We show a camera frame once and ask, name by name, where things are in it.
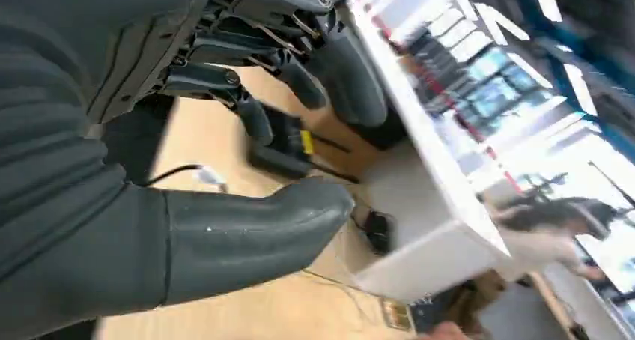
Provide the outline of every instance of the black cable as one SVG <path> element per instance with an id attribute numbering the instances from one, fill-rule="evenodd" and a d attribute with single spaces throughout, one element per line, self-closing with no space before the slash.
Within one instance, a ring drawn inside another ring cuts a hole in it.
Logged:
<path id="1" fill-rule="evenodd" d="M 180 173 L 182 171 L 187 171 L 187 170 L 199 170 L 201 168 L 202 166 L 198 164 L 188 164 L 186 166 L 179 166 L 170 171 L 166 171 L 165 173 L 159 175 L 158 177 L 148 180 L 146 183 L 141 184 L 141 186 L 143 187 L 153 186 L 154 184 L 159 183 L 161 180 L 164 180 L 167 177 L 171 177 L 174 174 Z"/>

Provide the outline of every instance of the black power adapter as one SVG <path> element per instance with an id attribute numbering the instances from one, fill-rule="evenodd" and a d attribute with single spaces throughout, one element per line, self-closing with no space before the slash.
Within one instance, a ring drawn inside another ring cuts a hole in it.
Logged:
<path id="1" fill-rule="evenodd" d="M 309 132 L 298 117 L 281 112 L 272 106 L 265 104 L 262 106 L 273 132 L 273 140 L 268 145 L 262 145 L 248 139 L 247 160 L 249 164 L 288 179 L 301 179 L 306 177 L 312 169 L 318 169 L 351 183 L 359 183 L 355 177 L 338 173 L 312 161 L 314 140 L 340 151 L 350 153 L 349 149 Z"/>

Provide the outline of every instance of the electrical cord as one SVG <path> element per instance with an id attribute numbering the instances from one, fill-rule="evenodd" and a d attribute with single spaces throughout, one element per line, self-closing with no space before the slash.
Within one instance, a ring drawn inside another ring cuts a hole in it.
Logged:
<path id="1" fill-rule="evenodd" d="M 202 166 L 200 164 L 187 164 L 184 166 L 178 166 L 177 168 L 166 171 L 165 173 L 150 179 L 146 183 L 141 184 L 141 186 L 143 187 L 153 186 L 159 183 L 160 181 L 165 180 L 168 177 L 171 177 L 172 175 L 181 173 L 183 171 L 197 171 L 196 178 L 198 179 L 198 181 L 208 185 L 218 186 L 220 189 L 220 192 L 224 194 L 228 192 L 228 186 L 225 180 L 212 168 L 209 168 L 207 166 Z"/>
<path id="2" fill-rule="evenodd" d="M 161 180 L 171 177 L 174 174 L 178 174 L 178 173 L 181 173 L 182 171 L 188 171 L 188 170 L 199 170 L 202 167 L 203 166 L 200 166 L 199 164 L 188 164 L 186 166 L 179 166 L 177 168 L 166 171 L 165 173 L 148 180 L 146 183 L 141 184 L 141 186 L 147 188 L 149 186 L 153 186 L 156 183 L 159 183 Z"/>

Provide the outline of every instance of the person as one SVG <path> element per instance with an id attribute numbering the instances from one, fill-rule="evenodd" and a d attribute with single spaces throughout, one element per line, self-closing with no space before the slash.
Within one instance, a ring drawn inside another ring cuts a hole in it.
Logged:
<path id="1" fill-rule="evenodd" d="M 496 301 L 508 283 L 523 280 L 528 273 L 541 271 L 548 264 L 560 263 L 588 280 L 604 279 L 599 267 L 585 264 L 577 255 L 574 238 L 590 234 L 605 239 L 610 223 L 619 214 L 613 207 L 589 198 L 562 198 L 502 211 L 486 202 L 486 208 L 511 257 L 453 289 L 446 317 L 469 336 L 487 335 L 477 314 Z"/>
<path id="2" fill-rule="evenodd" d="M 275 279 L 347 221 L 350 194 L 320 178 L 247 198 L 138 186 L 103 162 L 106 146 L 86 137 L 87 113 L 107 110 L 98 94 L 135 95 L 127 74 L 160 66 L 128 40 L 156 35 L 176 52 L 193 4 L 0 0 L 0 339 Z"/>

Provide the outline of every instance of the wooden floor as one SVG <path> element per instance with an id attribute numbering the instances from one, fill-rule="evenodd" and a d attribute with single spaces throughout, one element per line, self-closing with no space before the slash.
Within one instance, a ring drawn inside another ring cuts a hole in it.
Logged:
<path id="1" fill-rule="evenodd" d="M 345 154 L 316 144 L 321 161 L 348 174 L 361 174 L 379 155 L 340 124 L 328 109 L 309 112 L 289 89 L 257 68 L 238 70 L 243 84 L 258 99 L 302 115 L 315 133 L 353 149 Z M 244 129 L 224 106 L 209 100 L 182 99 L 170 120 L 157 160 L 160 173 L 187 163 L 202 163 L 226 178 L 231 193 L 261 197 L 285 181 L 251 168 L 244 159 Z M 175 175 L 166 189 L 213 191 Z M 363 197 L 359 187 L 352 190 Z M 350 271 L 374 256 L 351 224 L 327 247 L 310 270 L 352 284 Z M 254 288 L 180 306 L 107 319 L 102 340 L 152 339 L 411 339 L 412 333 L 388 328 L 379 299 L 307 273 L 296 273 Z"/>

